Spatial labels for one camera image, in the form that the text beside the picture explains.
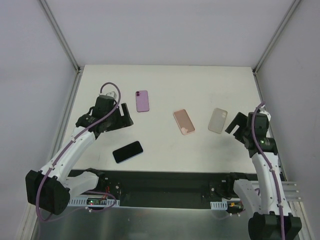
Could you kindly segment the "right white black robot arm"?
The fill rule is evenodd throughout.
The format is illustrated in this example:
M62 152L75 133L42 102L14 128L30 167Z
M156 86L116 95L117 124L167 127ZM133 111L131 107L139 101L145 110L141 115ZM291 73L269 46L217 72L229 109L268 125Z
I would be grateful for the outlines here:
M252 240L293 240L302 229L294 216L281 183L278 148L268 137L270 115L267 112L238 112L225 132L244 144L254 165L259 192L247 179L225 184L230 197L239 197L249 216L248 234Z

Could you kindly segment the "beige phone with case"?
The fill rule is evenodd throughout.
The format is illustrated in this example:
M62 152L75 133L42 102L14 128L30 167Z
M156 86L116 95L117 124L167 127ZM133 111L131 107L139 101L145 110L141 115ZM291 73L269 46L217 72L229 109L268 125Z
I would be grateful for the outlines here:
M226 110L215 108L212 112L208 130L216 134L221 134L227 119L228 112Z

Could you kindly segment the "blue smartphone black screen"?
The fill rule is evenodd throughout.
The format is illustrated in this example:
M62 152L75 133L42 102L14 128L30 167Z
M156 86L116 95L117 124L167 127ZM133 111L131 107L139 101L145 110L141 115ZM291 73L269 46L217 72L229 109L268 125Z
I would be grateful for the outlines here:
M127 161L137 155L140 155L144 152L142 145L139 141L132 142L127 144L119 149L116 149L112 152L114 160L117 164L120 164L124 161Z

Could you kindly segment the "pink phone case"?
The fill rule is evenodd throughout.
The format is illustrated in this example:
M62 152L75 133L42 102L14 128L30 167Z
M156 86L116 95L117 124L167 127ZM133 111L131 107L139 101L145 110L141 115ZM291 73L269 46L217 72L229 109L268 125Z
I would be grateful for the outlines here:
M195 127L185 109L180 109L173 112L173 117L180 129L182 135L188 135L195 132Z

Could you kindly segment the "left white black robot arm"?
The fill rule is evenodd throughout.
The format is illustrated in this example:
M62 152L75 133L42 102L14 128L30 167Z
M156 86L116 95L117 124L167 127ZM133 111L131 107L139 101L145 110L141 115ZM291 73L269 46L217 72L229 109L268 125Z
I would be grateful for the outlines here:
M82 115L68 142L39 171L30 170L25 177L27 201L54 215L60 215L74 197L87 191L107 193L106 174L88 168L69 177L74 165L100 134L132 126L126 103L118 104L114 97L100 95L87 114Z

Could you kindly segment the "purple smartphone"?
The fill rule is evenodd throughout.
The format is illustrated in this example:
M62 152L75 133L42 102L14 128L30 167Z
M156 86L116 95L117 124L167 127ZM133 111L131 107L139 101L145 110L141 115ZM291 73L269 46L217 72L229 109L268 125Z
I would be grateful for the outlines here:
M135 100L138 113L148 112L150 110L149 94L147 90L138 90L135 93Z

